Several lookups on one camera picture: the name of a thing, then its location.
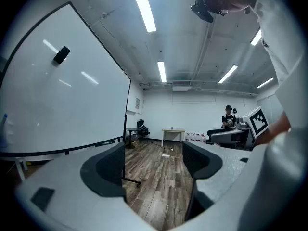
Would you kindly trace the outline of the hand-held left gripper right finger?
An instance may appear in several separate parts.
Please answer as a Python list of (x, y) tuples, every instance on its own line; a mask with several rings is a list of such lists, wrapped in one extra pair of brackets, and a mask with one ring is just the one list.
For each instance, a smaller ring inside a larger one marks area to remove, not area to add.
[(182, 159), (193, 184), (185, 221), (206, 211), (226, 193), (240, 175), (250, 153), (199, 142), (182, 144)]

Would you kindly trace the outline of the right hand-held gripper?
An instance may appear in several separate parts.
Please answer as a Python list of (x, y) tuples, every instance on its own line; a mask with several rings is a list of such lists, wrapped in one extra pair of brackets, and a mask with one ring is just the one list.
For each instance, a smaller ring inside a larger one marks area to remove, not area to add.
[(258, 136), (269, 127), (261, 107), (257, 107), (240, 118), (237, 128), (218, 128), (207, 131), (214, 143), (237, 143), (244, 141), (244, 148), (252, 150)]

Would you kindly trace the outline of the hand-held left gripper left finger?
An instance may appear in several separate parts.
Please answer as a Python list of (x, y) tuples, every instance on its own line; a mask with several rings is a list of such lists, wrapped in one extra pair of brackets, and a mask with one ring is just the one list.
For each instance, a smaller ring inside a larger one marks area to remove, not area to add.
[(150, 231), (127, 204), (122, 187), (122, 142), (46, 163), (15, 190), (15, 197), (44, 231)]

